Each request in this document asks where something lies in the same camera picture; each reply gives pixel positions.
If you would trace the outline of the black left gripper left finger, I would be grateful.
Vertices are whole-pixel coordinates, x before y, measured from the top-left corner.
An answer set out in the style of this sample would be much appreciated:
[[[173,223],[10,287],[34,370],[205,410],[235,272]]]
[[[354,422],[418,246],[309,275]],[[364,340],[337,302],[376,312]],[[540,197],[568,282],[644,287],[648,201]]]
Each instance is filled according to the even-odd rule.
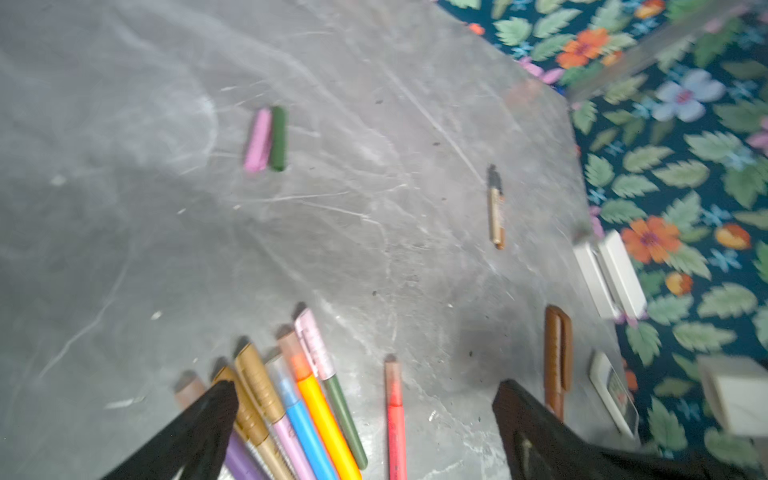
[[[213,385],[165,428],[105,475],[107,479],[216,479],[239,402],[234,383]]]

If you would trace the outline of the beige pen body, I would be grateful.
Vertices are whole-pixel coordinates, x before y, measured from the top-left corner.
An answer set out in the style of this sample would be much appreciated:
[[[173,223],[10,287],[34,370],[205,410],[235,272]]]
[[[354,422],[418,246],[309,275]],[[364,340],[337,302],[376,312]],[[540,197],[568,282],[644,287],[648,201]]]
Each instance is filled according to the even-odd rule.
[[[503,192],[501,177],[494,164],[488,167],[488,206],[490,239],[497,250],[505,247],[505,231],[503,225],[502,206]]]

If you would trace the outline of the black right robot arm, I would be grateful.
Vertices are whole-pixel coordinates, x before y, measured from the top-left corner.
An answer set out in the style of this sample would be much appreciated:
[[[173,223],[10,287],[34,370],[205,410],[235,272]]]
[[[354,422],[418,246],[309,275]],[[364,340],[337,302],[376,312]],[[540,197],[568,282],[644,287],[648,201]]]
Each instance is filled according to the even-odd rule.
[[[698,356],[705,400],[729,434],[767,437],[767,368],[749,357]]]

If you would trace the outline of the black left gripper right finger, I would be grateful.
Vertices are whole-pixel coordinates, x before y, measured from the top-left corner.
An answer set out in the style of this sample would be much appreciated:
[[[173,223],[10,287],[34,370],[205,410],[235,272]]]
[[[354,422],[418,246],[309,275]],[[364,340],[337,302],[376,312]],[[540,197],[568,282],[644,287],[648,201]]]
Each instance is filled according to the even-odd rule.
[[[499,384],[492,410],[515,479],[755,479],[714,458],[681,460],[582,440],[515,380]]]

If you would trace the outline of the brown pen brown cap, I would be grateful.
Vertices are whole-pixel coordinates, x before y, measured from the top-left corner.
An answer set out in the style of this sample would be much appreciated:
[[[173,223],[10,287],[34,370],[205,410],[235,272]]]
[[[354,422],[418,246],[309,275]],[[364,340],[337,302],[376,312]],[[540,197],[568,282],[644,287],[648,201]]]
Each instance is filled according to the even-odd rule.
[[[571,318],[559,307],[545,309],[544,329],[545,404],[564,420],[565,395],[572,385],[573,329]]]

